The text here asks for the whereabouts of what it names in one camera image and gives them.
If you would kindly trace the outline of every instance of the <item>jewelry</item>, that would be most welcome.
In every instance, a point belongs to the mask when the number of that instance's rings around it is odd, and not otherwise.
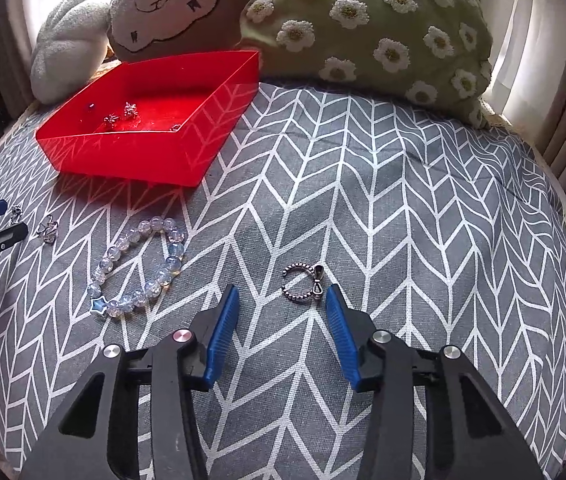
[[[123,117],[125,119],[135,119],[138,117],[138,110],[136,110],[136,105],[125,103],[125,108],[123,108]]]
[[[119,118],[120,117],[118,115],[109,114],[108,116],[105,116],[105,118],[103,118],[103,122],[109,130],[112,130],[114,126],[116,126],[116,121],[119,120]]]
[[[52,215],[47,215],[38,224],[35,234],[38,238],[42,238],[46,244],[53,244],[56,241],[57,232],[58,222],[54,220]]]
[[[18,205],[13,205],[10,210],[10,224],[14,225],[20,221],[20,217],[23,216],[23,210]]]
[[[143,288],[135,290],[133,294],[122,294],[117,300],[106,300],[101,291],[101,285],[105,283],[108,274],[114,270],[114,263],[125,253],[131,244],[137,244],[142,238],[149,238],[154,234],[165,232],[170,242],[168,253],[165,258],[164,267],[156,274],[156,278],[145,282]],[[176,227],[173,218],[165,220],[160,216],[155,216],[151,220],[141,220],[137,228],[129,228],[122,233],[115,241],[114,245],[108,248],[99,261],[98,266],[92,274],[92,283],[87,286],[87,294],[92,301],[90,312],[104,317],[123,317],[130,314],[135,308],[144,308],[149,305],[150,299],[160,296],[161,291],[170,288],[172,279],[180,274],[183,257],[185,256],[185,246],[183,242],[188,238],[185,229]]]
[[[320,264],[310,266],[308,264],[296,262],[294,264],[291,264],[290,266],[285,267],[285,269],[283,270],[283,276],[287,276],[287,273],[292,270],[304,270],[305,272],[307,272],[314,280],[314,285],[312,286],[312,290],[306,292],[305,294],[292,294],[285,288],[285,285],[283,285],[281,287],[283,296],[285,296],[289,301],[293,301],[295,303],[306,301],[310,298],[312,298],[313,300],[320,300],[320,297],[323,294],[323,288],[320,284],[320,280],[322,280],[322,277],[325,274],[325,267]]]

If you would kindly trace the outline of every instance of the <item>floral pillow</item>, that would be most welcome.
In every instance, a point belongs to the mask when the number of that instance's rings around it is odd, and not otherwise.
[[[265,76],[346,83],[486,124],[492,36],[479,0],[251,0],[241,32]]]

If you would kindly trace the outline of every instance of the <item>gray and white patterned cloth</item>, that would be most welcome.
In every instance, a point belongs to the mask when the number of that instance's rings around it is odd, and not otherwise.
[[[48,114],[0,147],[0,198],[22,206],[32,231],[47,214],[60,222],[53,246],[31,236],[0,259],[0,446],[16,468],[105,344],[153,345],[234,283],[234,344],[214,390],[195,398],[210,478],[355,478],[370,396],[342,377],[322,306],[282,298],[282,269],[301,260],[324,263],[351,307],[409,345],[460,346],[556,476],[566,456],[566,225],[519,138],[360,95],[261,84],[202,184],[180,189],[57,174],[33,137]],[[90,316],[94,265],[123,229],[156,214],[189,232],[183,273],[146,312]],[[108,298],[156,273],[160,240],[119,262]],[[415,400],[422,478],[426,414]],[[141,473],[151,480],[146,422]]]

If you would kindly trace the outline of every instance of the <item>red tray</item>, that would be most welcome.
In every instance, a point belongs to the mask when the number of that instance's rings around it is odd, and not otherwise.
[[[57,171],[197,186],[257,89],[258,52],[123,63],[67,101],[36,140]],[[126,102],[138,117],[107,131],[103,118],[122,117]]]

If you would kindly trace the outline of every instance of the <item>silver bolt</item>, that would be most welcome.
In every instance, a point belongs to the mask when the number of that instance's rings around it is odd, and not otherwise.
[[[377,330],[372,334],[372,339],[377,343],[389,343],[392,339],[392,334],[387,332],[387,330]]]
[[[173,333],[172,339],[177,343],[184,343],[185,341],[192,339],[192,333],[187,328],[181,328]]]
[[[103,355],[108,359],[117,357],[120,353],[121,347],[118,345],[109,345],[103,349]]]
[[[458,346],[449,345],[443,348],[443,355],[448,359],[458,359],[461,356],[461,351]]]

